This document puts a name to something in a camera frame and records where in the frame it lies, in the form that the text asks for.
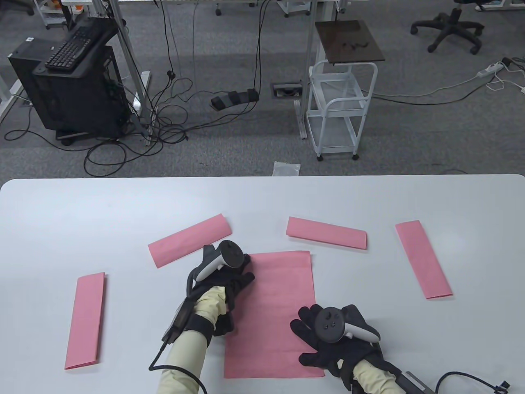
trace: keyboard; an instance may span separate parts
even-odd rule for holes
[[[84,24],[77,26],[58,49],[46,60],[44,65],[50,70],[71,72],[97,42],[105,30],[102,23]]]

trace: caster wheel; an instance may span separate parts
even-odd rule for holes
[[[74,138],[65,138],[63,140],[60,141],[60,143],[62,145],[64,145],[65,147],[68,147],[68,146],[71,146],[71,144],[75,141]]]

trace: black computer case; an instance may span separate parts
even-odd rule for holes
[[[49,42],[36,41],[23,43],[10,61],[44,126],[61,136],[84,133],[106,138],[122,136],[130,109],[113,49],[96,46],[73,72],[62,73],[44,66],[51,53],[43,56],[46,51],[36,47],[49,47]],[[31,67],[28,53],[33,54],[33,59],[37,52],[42,54],[41,60],[28,75]]]

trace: black glove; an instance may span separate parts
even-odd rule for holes
[[[295,319],[290,323],[293,333],[317,350],[317,353],[301,354],[299,362],[302,365],[327,369],[332,375],[341,378],[347,390],[352,389],[354,367],[363,359],[396,376],[401,373],[399,369],[383,360],[379,346],[372,346],[369,342],[348,337],[343,337],[333,344],[321,341],[314,331],[314,322],[322,309],[317,304],[312,305],[311,308],[304,306],[299,309],[301,320]],[[343,360],[341,368],[337,365],[339,360]]]
[[[213,286],[224,287],[228,312],[226,315],[219,315],[215,324],[214,336],[224,335],[234,329],[231,312],[235,308],[235,297],[255,279],[252,272],[243,274],[250,261],[250,255],[245,254],[244,262],[239,268],[223,266],[221,269],[216,269],[209,277],[197,282],[188,294],[189,299],[197,301]]]

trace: pink paper sheet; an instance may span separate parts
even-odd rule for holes
[[[366,249],[366,232],[335,226],[333,224],[314,222],[312,220],[290,217],[286,234],[295,238],[325,242],[333,245]]]
[[[219,214],[153,242],[148,248],[155,265],[160,268],[231,234],[232,229],[228,222]]]
[[[299,363],[301,353],[314,350],[290,329],[299,308],[316,302],[310,252],[253,254],[251,261],[255,281],[236,300],[236,329],[226,336],[224,377],[324,376],[322,369]]]
[[[419,220],[396,224],[395,228],[425,298],[451,296],[447,278]]]
[[[65,369],[98,363],[104,272],[77,280]]]

